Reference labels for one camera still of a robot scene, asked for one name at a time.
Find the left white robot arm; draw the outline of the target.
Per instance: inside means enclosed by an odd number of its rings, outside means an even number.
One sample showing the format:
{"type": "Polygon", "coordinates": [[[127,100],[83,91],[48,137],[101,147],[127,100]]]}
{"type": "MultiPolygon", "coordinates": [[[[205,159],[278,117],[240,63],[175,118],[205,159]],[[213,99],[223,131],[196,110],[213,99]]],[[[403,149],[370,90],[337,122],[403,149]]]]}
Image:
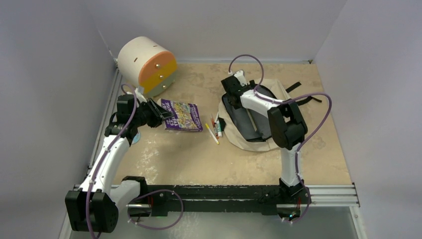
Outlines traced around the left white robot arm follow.
{"type": "Polygon", "coordinates": [[[137,204],[148,199],[143,177],[126,176],[116,188],[112,187],[118,167],[131,147],[138,128],[159,127],[173,113],[152,99],[139,100],[132,94],[121,95],[105,129],[105,137],[98,158],[83,183],[70,190],[65,197],[72,230],[79,232],[111,233],[119,213],[131,200],[137,204]]]}

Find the beige canvas backpack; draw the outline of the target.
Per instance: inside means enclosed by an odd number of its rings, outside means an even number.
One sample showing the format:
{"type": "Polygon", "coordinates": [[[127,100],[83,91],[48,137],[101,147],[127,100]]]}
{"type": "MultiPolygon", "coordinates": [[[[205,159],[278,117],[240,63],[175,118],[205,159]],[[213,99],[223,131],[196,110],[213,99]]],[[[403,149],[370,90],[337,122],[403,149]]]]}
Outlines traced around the beige canvas backpack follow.
{"type": "MultiPolygon", "coordinates": [[[[300,82],[296,82],[284,88],[278,80],[264,79],[257,91],[268,97],[286,100],[290,98],[289,92],[300,85],[300,82]]],[[[221,131],[236,147],[254,152],[266,152],[278,148],[271,137],[267,118],[252,110],[235,109],[229,103],[226,93],[221,97],[218,113],[221,131]]]]}

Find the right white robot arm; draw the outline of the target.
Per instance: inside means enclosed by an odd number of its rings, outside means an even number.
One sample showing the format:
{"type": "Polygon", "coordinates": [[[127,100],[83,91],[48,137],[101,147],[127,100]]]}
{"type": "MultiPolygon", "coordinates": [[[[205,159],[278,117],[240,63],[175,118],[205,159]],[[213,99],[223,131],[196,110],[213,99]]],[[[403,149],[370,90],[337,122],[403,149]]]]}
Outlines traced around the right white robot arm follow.
{"type": "Polygon", "coordinates": [[[228,114],[225,133],[235,128],[244,149],[257,151],[260,142],[275,143],[281,151],[282,172],[280,198],[294,201],[303,190],[300,177],[299,146],[305,141],[308,127],[296,102],[279,101],[272,95],[258,91],[254,81],[246,82],[243,76],[231,75],[221,81],[225,90],[222,104],[228,114]]]}

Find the purple paperback book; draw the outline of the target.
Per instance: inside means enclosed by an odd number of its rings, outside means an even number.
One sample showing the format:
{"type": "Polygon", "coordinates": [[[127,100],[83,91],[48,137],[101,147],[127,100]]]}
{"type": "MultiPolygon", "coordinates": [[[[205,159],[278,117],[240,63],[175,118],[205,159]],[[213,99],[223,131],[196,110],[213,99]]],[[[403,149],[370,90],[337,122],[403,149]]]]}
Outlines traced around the purple paperback book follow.
{"type": "Polygon", "coordinates": [[[172,117],[164,121],[165,130],[203,131],[197,105],[166,99],[161,99],[160,104],[162,108],[173,114],[172,117]]]}

